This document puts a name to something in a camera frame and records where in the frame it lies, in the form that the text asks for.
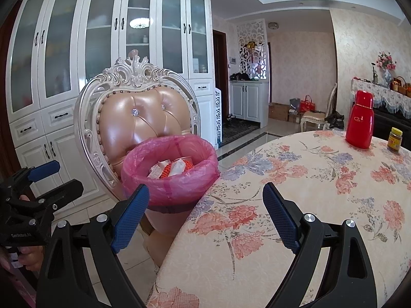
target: dining table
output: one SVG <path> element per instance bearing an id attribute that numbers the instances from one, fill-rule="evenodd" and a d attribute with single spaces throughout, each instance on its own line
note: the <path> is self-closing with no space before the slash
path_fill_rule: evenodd
<path id="1" fill-rule="evenodd" d="M 411 267 L 411 153 L 393 153 L 377 138 L 359 149 L 344 131 L 319 130 L 266 143 L 221 173 L 178 232 L 147 307 L 267 305 L 295 257 L 264 206 L 268 182 L 324 223 L 354 220 L 377 306 L 388 300 Z M 315 299 L 328 251 L 321 249 L 301 304 Z"/>

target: red thermos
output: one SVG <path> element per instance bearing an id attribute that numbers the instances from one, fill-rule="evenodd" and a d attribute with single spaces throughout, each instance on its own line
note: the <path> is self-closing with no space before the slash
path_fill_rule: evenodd
<path id="1" fill-rule="evenodd" d="M 358 90 L 348 119 L 345 140 L 358 148 L 369 148 L 374 130 L 372 93 Z"/>

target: doorway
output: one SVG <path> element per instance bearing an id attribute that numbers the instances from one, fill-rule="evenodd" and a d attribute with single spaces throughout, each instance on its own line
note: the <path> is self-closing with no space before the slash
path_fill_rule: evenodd
<path id="1" fill-rule="evenodd" d="M 229 115 L 229 76 L 226 34 L 213 30 L 212 41 L 214 46 L 215 87 L 221 90 L 221 118 L 224 122 Z"/>

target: blue and white vase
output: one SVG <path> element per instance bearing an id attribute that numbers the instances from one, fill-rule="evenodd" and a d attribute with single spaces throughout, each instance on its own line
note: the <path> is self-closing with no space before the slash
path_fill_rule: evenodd
<path id="1" fill-rule="evenodd" d="M 391 81 L 393 80 L 393 77 L 392 77 L 392 75 L 391 75 L 391 73 L 390 73 L 390 71 L 389 71 L 388 69 L 385 69 L 385 72 L 384 72 L 384 80 L 385 80 L 385 82 L 386 82 L 386 86 L 387 86 L 388 88 L 390 88 L 390 84 L 391 84 Z"/>

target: smoke detector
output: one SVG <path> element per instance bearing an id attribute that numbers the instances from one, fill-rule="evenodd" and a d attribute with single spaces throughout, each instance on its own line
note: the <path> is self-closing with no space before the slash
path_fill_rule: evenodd
<path id="1" fill-rule="evenodd" d="M 270 28 L 270 29 L 272 29 L 272 30 L 277 30 L 277 29 L 279 28 L 279 25 L 278 25 L 278 23 L 276 23 L 276 22 L 270 22 L 270 23 L 268 24 L 268 28 Z"/>

